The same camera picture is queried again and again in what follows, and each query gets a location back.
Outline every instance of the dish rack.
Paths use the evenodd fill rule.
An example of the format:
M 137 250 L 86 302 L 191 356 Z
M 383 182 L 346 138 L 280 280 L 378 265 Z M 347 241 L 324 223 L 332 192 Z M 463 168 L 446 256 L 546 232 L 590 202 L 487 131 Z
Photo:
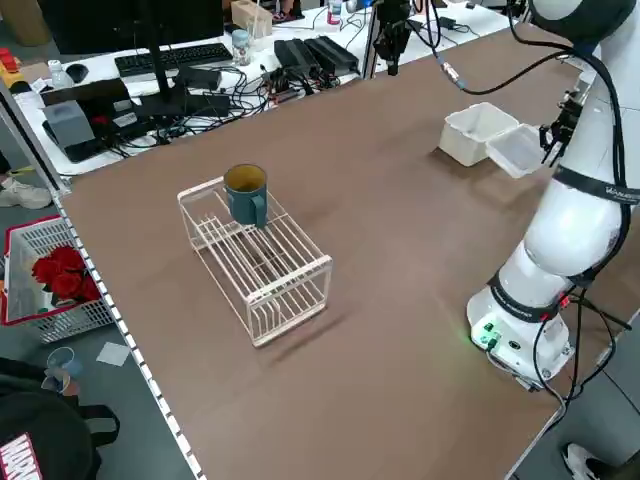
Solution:
M 178 194 L 191 247 L 262 346 L 327 305 L 333 260 L 269 193 L 267 225 L 233 220 L 223 177 Z

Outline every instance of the gray box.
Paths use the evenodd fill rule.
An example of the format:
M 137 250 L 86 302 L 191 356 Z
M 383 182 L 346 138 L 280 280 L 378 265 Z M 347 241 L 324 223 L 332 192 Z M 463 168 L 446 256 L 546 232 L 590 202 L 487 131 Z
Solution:
M 95 138 L 87 117 L 75 100 L 45 107 L 44 115 L 60 148 Z

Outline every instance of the shoe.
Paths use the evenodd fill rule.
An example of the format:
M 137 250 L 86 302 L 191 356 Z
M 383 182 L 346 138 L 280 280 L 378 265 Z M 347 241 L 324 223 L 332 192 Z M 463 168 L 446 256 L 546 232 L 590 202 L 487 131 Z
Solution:
M 38 210 L 51 204 L 51 194 L 44 188 L 20 183 L 12 177 L 0 183 L 0 207 L 20 205 L 30 210 Z
M 576 443 L 569 443 L 562 449 L 564 464 L 574 480 L 606 480 L 615 468 Z

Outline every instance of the white desk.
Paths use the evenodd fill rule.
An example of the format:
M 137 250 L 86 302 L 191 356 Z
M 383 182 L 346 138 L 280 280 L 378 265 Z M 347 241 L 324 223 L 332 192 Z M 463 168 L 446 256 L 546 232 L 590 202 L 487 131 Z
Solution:
M 320 13 L 321 10 L 323 9 L 316 8 L 308 10 L 304 12 L 306 18 L 303 20 L 286 23 L 281 26 L 274 26 L 273 35 L 261 40 L 262 45 L 260 45 L 260 47 L 262 49 L 260 51 L 254 50 L 252 52 L 251 64 L 247 67 L 240 68 L 247 74 L 248 80 L 251 81 L 257 79 L 261 75 L 262 72 L 260 70 L 260 65 L 264 65 L 264 67 L 269 71 L 274 70 L 275 68 L 280 66 L 275 54 L 273 53 L 273 42 L 275 40 L 289 40 L 291 38 L 306 39 L 314 38 L 320 35 L 327 35 L 331 37 L 336 43 L 346 47 L 347 44 L 349 44 L 349 42 L 353 39 L 353 41 L 351 41 L 351 43 L 349 44 L 349 50 L 362 62 L 366 49 L 366 40 L 369 25 L 367 24 L 354 39 L 354 35 L 358 32 L 358 28 L 356 26 L 346 25 L 342 29 L 342 31 L 340 31 L 338 26 L 331 26 L 327 24 L 326 14 L 324 12 Z M 312 30 L 311 26 L 313 25 L 313 20 L 316 15 L 318 15 L 318 13 L 320 13 L 320 15 L 315 22 L 315 28 Z M 498 30 L 502 30 L 508 27 L 509 25 L 508 20 L 502 15 L 480 6 L 477 6 L 473 10 L 469 10 L 465 8 L 464 4 L 455 4 L 450 5 L 446 9 L 439 9 L 439 13 L 441 15 L 454 18 L 459 24 L 469 25 L 473 32 L 475 32 L 475 34 L 477 34 L 478 36 L 485 36 L 494 33 Z M 343 18 L 347 18 L 348 16 L 349 15 L 345 11 Z M 364 14 L 360 13 L 356 15 L 355 18 L 364 18 Z M 424 14 L 416 15 L 412 18 L 425 22 Z M 445 31 L 444 33 L 448 38 L 458 44 L 466 43 L 477 38 L 477 36 L 471 32 L 462 34 L 457 32 Z M 173 48 L 190 45 L 202 45 L 214 42 L 224 43 L 225 46 L 231 51 L 231 36 L 228 34 L 225 34 L 222 37 L 215 37 L 197 42 L 173 45 Z M 455 43 L 443 39 L 439 50 L 446 50 L 454 46 L 456 46 Z M 138 49 L 138 52 L 147 53 L 148 50 L 141 48 Z M 114 62 L 114 58 L 133 54 L 135 54 L 135 50 L 125 50 L 122 52 L 96 56 L 75 63 L 83 63 L 89 69 L 87 77 L 82 82 L 83 84 L 85 84 L 98 80 L 117 78 L 119 75 Z M 409 39 L 406 52 L 401 57 L 401 63 L 404 64 L 412 62 L 430 54 L 431 52 L 429 51 L 429 49 L 420 41 L 415 33 L 413 33 L 411 35 L 411 38 Z M 380 62 L 377 71 L 382 71 L 385 69 L 386 64 Z M 355 77 L 355 75 L 347 75 L 342 77 L 341 81 L 342 83 L 346 83 Z M 233 88 L 236 81 L 237 75 L 224 73 L 222 76 L 220 87 L 226 88 L 228 93 L 231 93 L 229 89 Z M 129 83 L 127 84 L 127 88 L 129 89 L 129 94 L 132 98 L 139 97 L 143 94 L 148 95 L 150 93 L 158 91 L 156 81 Z M 49 138 L 49 136 L 42 128 L 42 123 L 44 122 L 45 117 L 41 108 L 33 101 L 25 101 L 24 98 L 19 97 L 21 96 L 16 97 L 16 101 L 20 105 L 27 121 L 31 125 L 31 128 L 35 132 L 37 138 L 42 143 L 45 151 L 51 158 L 51 161 L 59 174 L 68 176 L 82 175 L 84 173 L 88 173 L 123 160 L 123 158 L 117 153 L 105 152 L 91 157 L 84 162 L 70 162 L 64 152 L 58 148 L 58 146 Z M 145 143 L 148 145 L 153 145 L 154 140 L 150 137 L 146 137 L 137 139 L 135 141 L 136 145 L 144 145 Z M 140 148 L 124 148 L 124 150 L 132 156 L 144 151 Z

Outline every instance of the red rose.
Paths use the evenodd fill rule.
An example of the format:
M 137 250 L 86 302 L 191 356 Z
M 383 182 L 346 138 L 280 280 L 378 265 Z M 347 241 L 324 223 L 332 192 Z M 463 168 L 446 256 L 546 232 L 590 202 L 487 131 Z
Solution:
M 51 285 L 53 280 L 62 272 L 62 266 L 56 260 L 45 257 L 38 259 L 33 264 L 31 272 L 38 282 Z
M 84 261 L 80 253 L 73 247 L 58 247 L 51 252 L 50 257 L 59 262 L 64 270 L 84 271 Z
M 94 300 L 100 299 L 100 292 L 98 291 L 98 287 L 90 276 L 87 275 L 86 277 L 84 277 L 82 286 L 80 287 L 79 295 L 86 302 L 92 302 Z
M 53 281 L 51 290 L 53 290 L 53 293 L 55 293 L 60 300 L 69 300 L 78 297 L 81 286 L 82 275 L 62 272 Z

